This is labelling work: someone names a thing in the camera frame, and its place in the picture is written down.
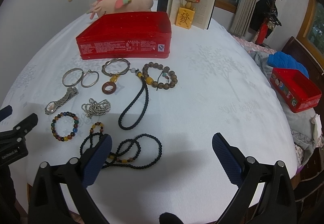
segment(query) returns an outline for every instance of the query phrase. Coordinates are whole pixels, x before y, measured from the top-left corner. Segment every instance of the jewelry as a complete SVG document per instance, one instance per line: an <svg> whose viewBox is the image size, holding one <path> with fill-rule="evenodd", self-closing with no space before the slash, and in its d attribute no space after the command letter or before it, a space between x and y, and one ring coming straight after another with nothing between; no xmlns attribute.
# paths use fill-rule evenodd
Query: jewelry
<svg viewBox="0 0 324 224"><path fill-rule="evenodd" d="M140 91L138 92L138 94L136 95L136 97L133 99L133 101L126 107L126 109L124 109L124 111L119 116L118 125L123 130L130 130L130 129L135 128L140 123L141 119L143 118L143 116L146 112L147 106L148 106L148 88L147 88L145 79L144 79L142 73L138 69L135 70L135 74L142 81L142 87L141 87ZM123 119L124 115L127 113L127 111L129 111L129 109L133 106L133 104L138 100L140 95L143 93L144 89L145 89L145 103L144 103L144 107L143 107L140 117L138 117L137 121L132 126L129 126L129 127L122 126L122 119Z"/></svg>
<svg viewBox="0 0 324 224"><path fill-rule="evenodd" d="M96 126L100 126L100 130L99 130L98 133L93 133ZM99 135L99 140L103 136L103 124L101 122L96 122L94 125L92 125L92 127L90 129L89 136L87 138L85 138L85 140L83 141L83 143L80 146L80 155L81 156L83 155L83 147L84 147L85 143L88 140L90 140L90 148L93 147L93 137L96 136L96 135ZM133 166L131 164L127 164L127 163L135 161L138 158L138 156L139 156L139 154L141 152L141 146L140 146L140 144L139 144L139 142L137 140L144 137L144 136L148 137L148 138L151 138L151 139L155 140L158 143L158 146L159 146L158 147L158 149L159 149L158 156L154 159L153 162L151 162L151 163L149 163L148 165L145 165L145 166ZM129 146L124 151L119 153L122 146L127 142L130 142ZM126 154L134 144L136 144L136 146L137 146L137 152L134 155L134 157L131 157L131 158L128 158L128 159L119 159L118 158L118 157L121 157L124 154ZM156 138L155 136L143 133L143 134L141 134L139 136L136 136L134 139L126 139L125 141L122 141L119 144L119 146L118 146L118 148L116 150L116 153L111 152L109 154L108 158L112 159L112 161L111 162L105 161L105 164L103 165L102 169L107 168L109 166L130 167L130 168L133 168L133 169L145 169L145 168L151 167L152 165L156 164L157 161L160 160L161 156L162 156L162 144L159 141L159 139Z"/></svg>
<svg viewBox="0 0 324 224"><path fill-rule="evenodd" d="M56 121L63 117L63 116L70 116L74 119L74 125L73 125L73 131L68 135L68 136L64 136L64 137L61 137L57 134L56 130L55 130L55 124L56 124ZM71 140L76 132L78 131L78 124L79 124L79 118L72 112L61 112L60 114L58 114L57 116L54 117L52 123L51 123L51 129L52 129L52 133L53 133L53 136L59 140L59 141L68 141L68 140Z"/></svg>
<svg viewBox="0 0 324 224"><path fill-rule="evenodd" d="M108 65L110 65L111 63L118 62L118 61L120 61L120 62L126 62L127 63L127 68L124 69L122 72L107 73L106 72L106 67ZM130 62L127 59L125 59L125 58L113 58L112 60L107 61L106 64L102 66L102 70L101 70L102 73L104 73L106 76L111 77L110 78L110 81L104 83L103 86L101 87L101 90L102 90L102 92L104 94L110 95L110 94L113 94L116 91L117 87L116 87L116 84L115 83L116 83L117 79L119 78L120 75L124 75L124 74L126 74L128 72L130 65L131 65ZM106 88L108 86L112 86L112 89L106 90Z"/></svg>
<svg viewBox="0 0 324 224"><path fill-rule="evenodd" d="M54 113L59 107L63 106L66 102L68 102L70 99L72 99L78 94L79 92L77 88L67 88L66 94L63 96L63 98L59 99L58 101L51 101L49 104L46 105L45 113L47 115Z"/></svg>
<svg viewBox="0 0 324 224"><path fill-rule="evenodd" d="M154 81L149 75L148 75L148 68L155 68L155 69L159 69L162 70L162 73L160 74L160 76L162 75L163 77L165 77L168 81L169 81L169 77L167 76L167 74L169 74L170 78L171 78L171 82L170 83L165 83L163 84L162 82L158 82L158 81ZM174 88L174 86L178 83L177 80L177 75L174 73L174 71L170 71L169 67L164 67L163 65L159 65L158 63L153 63L153 62L149 62L148 64L145 64L143 67L143 76L144 79L146 81L147 84L152 85L153 88L159 88L159 89L165 89L168 90L169 88Z"/></svg>
<svg viewBox="0 0 324 224"><path fill-rule="evenodd" d="M101 116L110 111L110 102L102 100L97 103L93 98L89 99L89 103L82 104L81 109L86 113L85 116L91 119L92 116Z"/></svg>
<svg viewBox="0 0 324 224"><path fill-rule="evenodd" d="M85 86L85 85L83 85L83 79L84 79L84 77L86 76L86 75L88 75L88 74L91 74L91 73L96 73L97 74L97 79L96 79L96 81L95 82L93 82L93 83L91 83L90 85L87 85L87 86ZM84 87L84 88L90 88L90 87L92 87L94 84L96 84L97 82L98 82L98 80L99 80L99 73L97 72L97 71L91 71L91 70L88 70L84 75L83 75L83 77L82 77L82 79L81 79L81 86L82 87Z"/></svg>
<svg viewBox="0 0 324 224"><path fill-rule="evenodd" d="M74 71L82 71L82 74L81 74L81 77L77 80L77 82L75 82L75 83L73 83L73 84L71 84L71 85L66 85L66 84L64 84L64 80L65 80L65 78L68 76L68 74L70 74L70 73L72 73L72 72L74 72ZM84 75L84 71L83 71L83 69L80 69L80 68L74 68L74 69L71 69L71 70L69 70L69 71L67 71L64 75L63 75L63 77L62 77L62 83L63 83L63 85L65 86L65 87L68 87L68 88L70 88L70 87L74 87L75 85L77 85L81 80L82 80L82 78L83 78L83 75Z"/></svg>

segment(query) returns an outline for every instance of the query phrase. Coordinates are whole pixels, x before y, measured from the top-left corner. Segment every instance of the blue gripper pad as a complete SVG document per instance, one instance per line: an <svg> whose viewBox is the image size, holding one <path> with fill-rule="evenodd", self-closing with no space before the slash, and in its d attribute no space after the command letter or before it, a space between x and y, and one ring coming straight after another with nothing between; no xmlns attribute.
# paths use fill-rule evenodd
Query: blue gripper pad
<svg viewBox="0 0 324 224"><path fill-rule="evenodd" d="M89 161L87 162L86 166L83 169L83 180L82 180L82 185L87 188L87 186L92 185L103 164L105 163L108 155L111 152L112 148L112 139L111 136L108 134L105 134L104 136L105 139L103 141L99 141L95 147L97 150L95 153L90 157Z"/></svg>
<svg viewBox="0 0 324 224"><path fill-rule="evenodd" d="M237 185L238 188L240 188L243 183L242 167L236 161L231 150L229 149L230 145L220 133L216 133L213 136L212 146L229 180L233 185Z"/></svg>
<svg viewBox="0 0 324 224"><path fill-rule="evenodd" d="M5 118L9 117L12 114L12 107L8 105L0 110L0 121L4 120Z"/></svg>

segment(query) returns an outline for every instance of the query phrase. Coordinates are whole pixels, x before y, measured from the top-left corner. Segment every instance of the chinese character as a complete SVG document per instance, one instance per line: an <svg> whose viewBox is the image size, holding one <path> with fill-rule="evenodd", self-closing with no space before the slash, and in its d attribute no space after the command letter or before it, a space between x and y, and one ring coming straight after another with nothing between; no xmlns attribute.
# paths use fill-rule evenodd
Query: chinese character
<svg viewBox="0 0 324 224"><path fill-rule="evenodd" d="M186 25L187 24L187 20L189 19L189 14L186 13L186 12L183 12L180 16L180 23L185 23Z"/></svg>

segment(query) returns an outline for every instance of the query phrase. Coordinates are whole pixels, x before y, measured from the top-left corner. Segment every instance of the brown jade ring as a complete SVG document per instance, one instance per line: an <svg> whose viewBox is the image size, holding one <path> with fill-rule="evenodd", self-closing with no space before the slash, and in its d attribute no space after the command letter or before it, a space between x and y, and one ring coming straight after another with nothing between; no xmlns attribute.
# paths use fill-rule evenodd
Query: brown jade ring
<svg viewBox="0 0 324 224"><path fill-rule="evenodd" d="M108 86L112 86L112 89L111 90L106 90L105 88L107 88ZM113 94L115 91L116 91L116 84L112 81L108 81L106 82L105 84L103 84L102 86L102 92L104 94L107 94L107 95L110 95L110 94Z"/></svg>

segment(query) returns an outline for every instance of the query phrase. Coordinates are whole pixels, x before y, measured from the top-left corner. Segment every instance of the silver bolt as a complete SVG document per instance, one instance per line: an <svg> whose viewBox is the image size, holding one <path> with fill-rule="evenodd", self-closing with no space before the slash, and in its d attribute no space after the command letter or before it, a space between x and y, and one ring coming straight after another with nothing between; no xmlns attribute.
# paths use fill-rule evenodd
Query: silver bolt
<svg viewBox="0 0 324 224"><path fill-rule="evenodd" d="M47 167L47 165L48 165L47 162L42 162L42 163L40 164L40 167L41 167L41 168L45 168L45 167Z"/></svg>
<svg viewBox="0 0 324 224"><path fill-rule="evenodd" d="M70 159L70 164L72 164L72 165L75 165L77 162L79 161L79 159L78 158L76 158L76 157L73 157L73 158L71 158Z"/></svg>
<svg viewBox="0 0 324 224"><path fill-rule="evenodd" d="M252 156L249 156L248 158L246 158L246 160L250 164L254 164L255 163L255 159Z"/></svg>
<svg viewBox="0 0 324 224"><path fill-rule="evenodd" d="M285 166L285 163L283 161L278 161L277 164L280 167L284 167Z"/></svg>

